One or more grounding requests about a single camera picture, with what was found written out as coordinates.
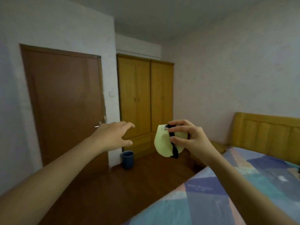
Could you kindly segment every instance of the bed headboard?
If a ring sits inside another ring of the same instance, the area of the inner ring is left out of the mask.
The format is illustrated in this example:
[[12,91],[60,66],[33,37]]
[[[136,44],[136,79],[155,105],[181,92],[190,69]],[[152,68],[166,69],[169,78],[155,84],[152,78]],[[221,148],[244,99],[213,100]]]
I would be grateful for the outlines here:
[[300,164],[300,118],[237,112],[231,145]]

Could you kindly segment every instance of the blue trash can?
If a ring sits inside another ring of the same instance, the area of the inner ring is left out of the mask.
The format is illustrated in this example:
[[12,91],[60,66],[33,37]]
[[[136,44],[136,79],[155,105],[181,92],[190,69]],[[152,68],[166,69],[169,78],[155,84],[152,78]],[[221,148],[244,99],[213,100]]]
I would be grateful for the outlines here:
[[133,151],[123,151],[121,154],[122,166],[127,170],[133,167]]

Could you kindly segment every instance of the hand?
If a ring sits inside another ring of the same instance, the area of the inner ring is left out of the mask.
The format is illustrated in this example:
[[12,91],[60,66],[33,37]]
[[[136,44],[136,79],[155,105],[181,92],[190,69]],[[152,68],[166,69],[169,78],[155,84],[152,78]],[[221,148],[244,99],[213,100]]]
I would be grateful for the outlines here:
[[180,125],[169,129],[169,132],[187,132],[190,139],[182,139],[172,136],[170,141],[179,146],[185,147],[197,158],[201,159],[206,165],[214,160],[219,152],[213,147],[201,127],[197,127],[187,120],[170,121],[170,125]]
[[102,124],[88,139],[99,153],[115,150],[132,145],[131,140],[122,139],[130,128],[135,128],[135,125],[125,121]]

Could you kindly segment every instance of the wall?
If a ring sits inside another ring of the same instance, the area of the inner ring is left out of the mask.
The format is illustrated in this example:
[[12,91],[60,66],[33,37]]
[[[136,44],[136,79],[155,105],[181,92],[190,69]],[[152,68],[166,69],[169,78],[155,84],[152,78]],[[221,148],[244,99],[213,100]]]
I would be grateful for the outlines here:
[[117,53],[160,60],[161,45],[115,34]]
[[[113,17],[67,0],[1,0],[0,24],[9,52],[7,61],[12,63],[12,72],[17,82],[34,171],[39,170],[42,163],[20,43],[100,55],[107,122],[120,120]],[[109,92],[113,92],[114,96],[110,97]],[[21,125],[18,119],[12,123],[15,124]],[[121,151],[117,149],[109,152],[110,166],[120,162]]]
[[300,117],[300,0],[267,0],[163,46],[174,118],[228,141],[235,112]]
[[33,172],[17,86],[0,36],[0,195]]

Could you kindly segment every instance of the blue patterned bed sheet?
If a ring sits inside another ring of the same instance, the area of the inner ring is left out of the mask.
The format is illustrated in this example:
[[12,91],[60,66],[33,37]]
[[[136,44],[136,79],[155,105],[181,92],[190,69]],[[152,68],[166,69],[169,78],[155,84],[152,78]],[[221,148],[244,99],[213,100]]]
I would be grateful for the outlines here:
[[[299,166],[232,147],[223,155],[252,185],[300,223]],[[124,225],[245,224],[214,172],[206,167]]]

